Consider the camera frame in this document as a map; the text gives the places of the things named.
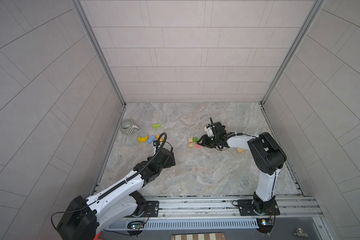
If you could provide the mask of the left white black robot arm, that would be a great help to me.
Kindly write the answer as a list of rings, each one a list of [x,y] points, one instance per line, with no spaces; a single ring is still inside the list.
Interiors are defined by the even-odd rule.
[[[62,213],[55,230],[63,240],[93,240],[113,222],[128,216],[146,216],[146,199],[139,190],[165,168],[175,166],[173,150],[156,148],[155,154],[137,164],[123,179],[100,193],[77,196]]]

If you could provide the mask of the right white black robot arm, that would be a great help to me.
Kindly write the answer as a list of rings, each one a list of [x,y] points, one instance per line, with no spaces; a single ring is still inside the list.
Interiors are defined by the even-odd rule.
[[[287,160],[285,152],[268,132],[252,136],[244,133],[228,133],[225,128],[220,122],[211,122],[205,127],[207,133],[197,141],[197,144],[218,151],[228,148],[250,151],[260,171],[258,185],[251,203],[237,201],[236,206],[241,209],[247,208],[250,214],[279,215],[275,185]]]

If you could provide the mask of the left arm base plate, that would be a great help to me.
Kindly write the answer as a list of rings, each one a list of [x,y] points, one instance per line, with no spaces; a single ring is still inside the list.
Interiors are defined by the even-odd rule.
[[[147,201],[144,203],[139,203],[136,210],[129,216],[133,218],[143,218],[143,217],[157,217],[159,211],[159,201]]]

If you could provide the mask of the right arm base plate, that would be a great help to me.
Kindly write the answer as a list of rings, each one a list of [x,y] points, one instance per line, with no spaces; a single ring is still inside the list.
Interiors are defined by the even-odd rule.
[[[275,199],[268,202],[261,200],[237,200],[238,209],[241,216],[279,216],[280,209]]]

